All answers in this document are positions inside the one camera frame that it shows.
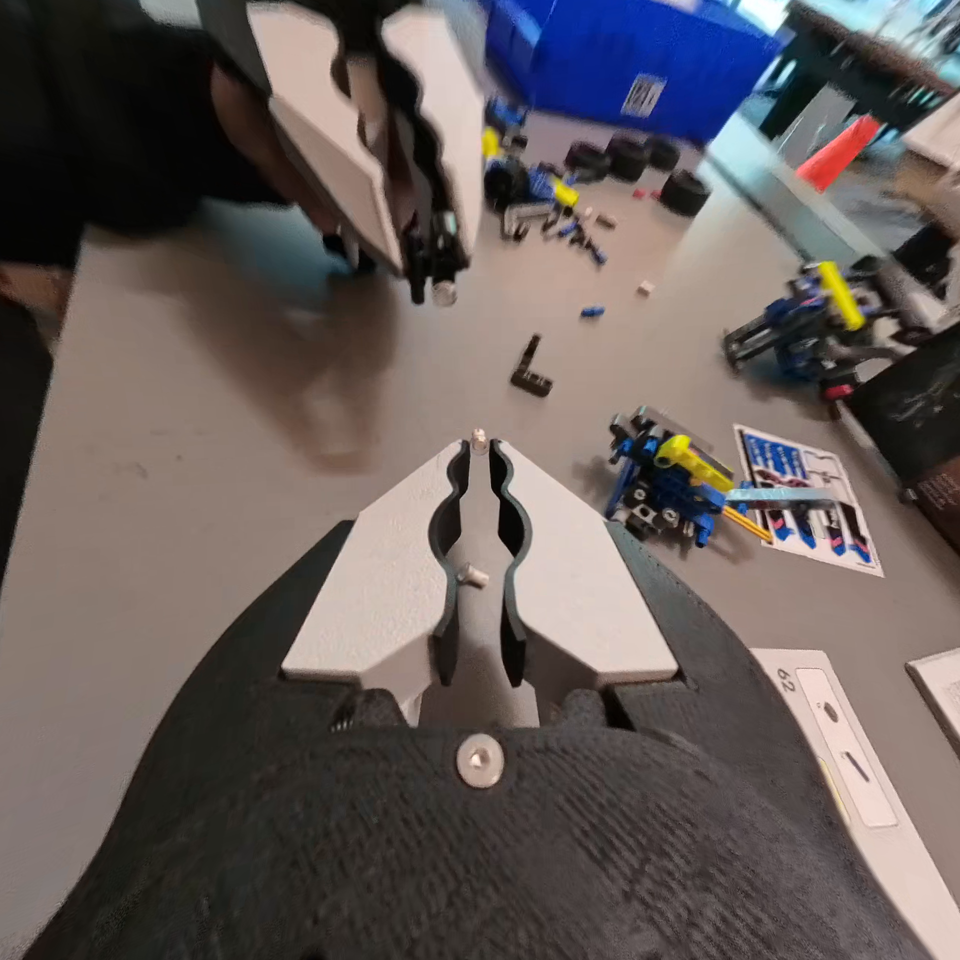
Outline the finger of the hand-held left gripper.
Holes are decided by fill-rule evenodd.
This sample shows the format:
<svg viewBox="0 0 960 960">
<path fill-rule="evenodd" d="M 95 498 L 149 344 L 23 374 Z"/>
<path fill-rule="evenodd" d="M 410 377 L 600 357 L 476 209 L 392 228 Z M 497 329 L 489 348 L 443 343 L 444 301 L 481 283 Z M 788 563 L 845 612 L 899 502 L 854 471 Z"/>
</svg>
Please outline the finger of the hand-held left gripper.
<svg viewBox="0 0 960 960">
<path fill-rule="evenodd" d="M 370 255 L 402 277 L 385 170 L 360 136 L 357 105 L 334 81 L 335 27 L 299 4 L 247 4 L 246 18 L 266 70 L 271 116 L 296 160 Z"/>
<path fill-rule="evenodd" d="M 439 169 L 472 260 L 484 198 L 481 89 L 442 11 L 402 8 L 385 19 L 381 36 L 418 84 L 418 114 L 437 139 Z"/>
</svg>

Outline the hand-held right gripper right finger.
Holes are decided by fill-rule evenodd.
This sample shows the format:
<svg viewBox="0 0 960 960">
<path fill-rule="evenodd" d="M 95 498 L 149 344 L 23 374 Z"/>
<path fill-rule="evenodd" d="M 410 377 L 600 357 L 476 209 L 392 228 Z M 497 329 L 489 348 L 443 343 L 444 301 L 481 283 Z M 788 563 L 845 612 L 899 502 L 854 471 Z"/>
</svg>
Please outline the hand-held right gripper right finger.
<svg viewBox="0 0 960 960">
<path fill-rule="evenodd" d="M 488 451 L 503 576 L 501 660 L 550 724 L 578 690 L 672 682 L 680 666 L 614 526 L 509 442 Z"/>
</svg>

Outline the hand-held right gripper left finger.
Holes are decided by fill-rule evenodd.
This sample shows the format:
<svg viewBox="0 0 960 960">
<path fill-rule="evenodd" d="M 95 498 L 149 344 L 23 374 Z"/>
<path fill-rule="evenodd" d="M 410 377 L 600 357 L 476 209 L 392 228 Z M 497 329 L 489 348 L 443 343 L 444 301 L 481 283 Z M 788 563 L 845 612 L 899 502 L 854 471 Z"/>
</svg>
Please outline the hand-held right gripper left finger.
<svg viewBox="0 0 960 960">
<path fill-rule="evenodd" d="M 388 691 L 409 724 L 449 686 L 460 647 L 449 553 L 471 451 L 451 442 L 362 510 L 281 664 L 285 679 Z"/>
</svg>

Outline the black lego connector piece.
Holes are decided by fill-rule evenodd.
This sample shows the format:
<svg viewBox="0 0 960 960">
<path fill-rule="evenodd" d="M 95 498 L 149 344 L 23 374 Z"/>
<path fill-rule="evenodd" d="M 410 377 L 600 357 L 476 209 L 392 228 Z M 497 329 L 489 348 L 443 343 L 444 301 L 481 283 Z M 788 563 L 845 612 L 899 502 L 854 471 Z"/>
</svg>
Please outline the black lego connector piece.
<svg viewBox="0 0 960 960">
<path fill-rule="evenodd" d="M 438 308 L 453 306 L 458 299 L 458 279 L 471 265 L 457 214 L 450 209 L 435 210 L 426 225 L 414 218 L 402 239 L 412 303 L 423 305 L 429 293 Z"/>
</svg>

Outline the person's left forearm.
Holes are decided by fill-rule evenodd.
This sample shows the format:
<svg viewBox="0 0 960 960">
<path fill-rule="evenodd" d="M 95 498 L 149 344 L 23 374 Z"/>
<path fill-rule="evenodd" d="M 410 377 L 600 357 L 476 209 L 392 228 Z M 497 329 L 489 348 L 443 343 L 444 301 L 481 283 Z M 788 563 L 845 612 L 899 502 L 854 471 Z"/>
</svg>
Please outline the person's left forearm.
<svg viewBox="0 0 960 960">
<path fill-rule="evenodd" d="M 138 2 L 2 2 L 2 261 L 71 268 L 88 227 L 163 234 L 205 199 L 289 207 L 217 119 L 214 66 Z"/>
</svg>

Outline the pile of loose lego pieces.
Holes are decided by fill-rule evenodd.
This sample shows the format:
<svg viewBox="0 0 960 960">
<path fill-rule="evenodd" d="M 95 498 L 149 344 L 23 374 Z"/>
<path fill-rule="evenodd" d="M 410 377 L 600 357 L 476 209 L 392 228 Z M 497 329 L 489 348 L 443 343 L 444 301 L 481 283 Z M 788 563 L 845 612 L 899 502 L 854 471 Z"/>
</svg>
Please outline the pile of loose lego pieces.
<svg viewBox="0 0 960 960">
<path fill-rule="evenodd" d="M 581 248 L 603 267 L 608 257 L 590 233 L 592 209 L 582 204 L 579 192 L 580 186 L 593 182 L 577 181 L 564 164 L 525 161 L 528 116 L 527 107 L 498 95 L 485 102 L 484 197 L 500 217 L 501 238 L 520 243 L 538 223 L 543 236 L 554 235 Z"/>
</svg>

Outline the small blue yellow lego assembly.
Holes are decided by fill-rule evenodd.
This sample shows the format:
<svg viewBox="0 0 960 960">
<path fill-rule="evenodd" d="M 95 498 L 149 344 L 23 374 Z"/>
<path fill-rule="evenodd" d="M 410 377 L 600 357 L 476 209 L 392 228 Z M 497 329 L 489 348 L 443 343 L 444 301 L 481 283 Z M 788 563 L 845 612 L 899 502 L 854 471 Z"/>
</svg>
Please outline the small blue yellow lego assembly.
<svg viewBox="0 0 960 960">
<path fill-rule="evenodd" d="M 708 443 L 648 405 L 615 414 L 608 430 L 608 462 L 619 473 L 604 516 L 639 539 L 676 532 L 703 548 L 717 522 L 729 520 L 771 545 L 774 534 L 752 521 L 750 512 L 807 515 L 849 505 L 843 494 L 828 488 L 738 483 Z"/>
</svg>

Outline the black angled lego beam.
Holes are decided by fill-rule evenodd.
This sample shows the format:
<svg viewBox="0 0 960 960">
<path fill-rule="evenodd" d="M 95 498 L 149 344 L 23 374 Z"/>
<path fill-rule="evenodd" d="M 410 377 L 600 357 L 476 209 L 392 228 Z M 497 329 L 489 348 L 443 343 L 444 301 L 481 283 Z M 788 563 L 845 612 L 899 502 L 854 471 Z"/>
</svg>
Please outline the black angled lego beam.
<svg viewBox="0 0 960 960">
<path fill-rule="evenodd" d="M 509 377 L 510 386 L 537 399 L 548 397 L 554 385 L 552 379 L 535 372 L 533 369 L 533 362 L 541 342 L 542 335 L 540 333 L 534 333 L 530 337 Z"/>
</svg>

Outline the lego sticker sheet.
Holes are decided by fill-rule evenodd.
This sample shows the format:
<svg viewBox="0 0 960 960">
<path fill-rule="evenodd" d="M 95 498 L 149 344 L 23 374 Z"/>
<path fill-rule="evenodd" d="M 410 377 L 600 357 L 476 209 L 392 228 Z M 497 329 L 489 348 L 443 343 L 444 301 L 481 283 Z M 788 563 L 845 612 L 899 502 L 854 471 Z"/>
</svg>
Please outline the lego sticker sheet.
<svg viewBox="0 0 960 960">
<path fill-rule="evenodd" d="M 768 550 L 884 577 L 874 537 L 836 454 L 744 424 L 736 423 L 732 430 L 744 479 L 751 486 L 814 489 L 831 496 L 822 508 L 749 511 L 749 518 L 772 535 Z"/>
</svg>

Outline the open lego instruction booklet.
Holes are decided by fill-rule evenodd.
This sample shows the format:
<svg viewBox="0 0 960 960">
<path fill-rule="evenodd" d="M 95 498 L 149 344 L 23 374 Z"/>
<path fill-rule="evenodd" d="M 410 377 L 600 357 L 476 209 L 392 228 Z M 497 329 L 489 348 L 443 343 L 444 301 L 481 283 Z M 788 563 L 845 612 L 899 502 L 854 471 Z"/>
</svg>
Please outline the open lego instruction booklet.
<svg viewBox="0 0 960 960">
<path fill-rule="evenodd" d="M 821 768 L 874 878 L 932 957 L 959 957 L 959 910 L 822 651 L 751 648 Z"/>
</svg>

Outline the large blue yellow lego assembly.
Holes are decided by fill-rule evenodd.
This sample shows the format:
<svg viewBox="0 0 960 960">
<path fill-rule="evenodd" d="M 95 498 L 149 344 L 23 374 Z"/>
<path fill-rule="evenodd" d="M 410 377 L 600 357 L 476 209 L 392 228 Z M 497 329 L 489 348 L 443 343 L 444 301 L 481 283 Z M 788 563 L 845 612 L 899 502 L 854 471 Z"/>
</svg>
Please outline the large blue yellow lego assembly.
<svg viewBox="0 0 960 960">
<path fill-rule="evenodd" d="M 771 354 L 784 377 L 814 385 L 821 402 L 834 406 L 860 386 L 861 365 L 897 361 L 933 335 L 907 305 L 890 263 L 863 256 L 846 269 L 828 260 L 803 265 L 786 296 L 725 331 L 721 347 L 736 373 Z"/>
</svg>

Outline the lego set box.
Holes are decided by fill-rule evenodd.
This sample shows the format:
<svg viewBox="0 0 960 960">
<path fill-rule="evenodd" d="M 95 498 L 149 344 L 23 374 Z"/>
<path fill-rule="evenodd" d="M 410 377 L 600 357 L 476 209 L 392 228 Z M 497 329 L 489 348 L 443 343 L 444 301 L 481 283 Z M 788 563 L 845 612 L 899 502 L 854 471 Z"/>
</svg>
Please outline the lego set box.
<svg viewBox="0 0 960 960">
<path fill-rule="evenodd" d="M 859 385 L 843 403 L 915 507 L 959 551 L 959 324 Z"/>
</svg>

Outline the closed lego booklet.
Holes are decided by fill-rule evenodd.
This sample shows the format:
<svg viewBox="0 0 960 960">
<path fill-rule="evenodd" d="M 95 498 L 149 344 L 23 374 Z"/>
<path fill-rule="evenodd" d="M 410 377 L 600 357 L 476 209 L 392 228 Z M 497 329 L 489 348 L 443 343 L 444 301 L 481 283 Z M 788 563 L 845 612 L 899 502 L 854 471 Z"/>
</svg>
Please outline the closed lego booklet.
<svg viewBox="0 0 960 960">
<path fill-rule="evenodd" d="M 907 661 L 905 670 L 959 755 L 959 648 Z"/>
</svg>

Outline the blue storage bin with tag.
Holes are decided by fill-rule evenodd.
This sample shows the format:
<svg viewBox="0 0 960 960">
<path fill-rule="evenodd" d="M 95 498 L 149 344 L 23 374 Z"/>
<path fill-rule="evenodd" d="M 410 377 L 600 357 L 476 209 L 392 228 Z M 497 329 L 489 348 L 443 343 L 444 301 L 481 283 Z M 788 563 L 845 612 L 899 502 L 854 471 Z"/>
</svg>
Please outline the blue storage bin with tag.
<svg viewBox="0 0 960 960">
<path fill-rule="evenodd" d="M 526 106 L 699 144 L 786 45 L 724 2 L 481 5 L 486 61 Z"/>
</svg>

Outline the orange traffic cone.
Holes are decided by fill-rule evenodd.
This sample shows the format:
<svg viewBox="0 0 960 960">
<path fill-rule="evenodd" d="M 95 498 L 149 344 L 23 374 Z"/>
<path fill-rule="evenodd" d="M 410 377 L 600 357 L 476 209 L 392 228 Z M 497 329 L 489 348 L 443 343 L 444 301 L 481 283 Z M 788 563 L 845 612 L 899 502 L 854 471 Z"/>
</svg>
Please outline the orange traffic cone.
<svg viewBox="0 0 960 960">
<path fill-rule="evenodd" d="M 796 170 L 799 180 L 818 193 L 827 191 L 882 130 L 869 114 L 856 118 Z"/>
</svg>

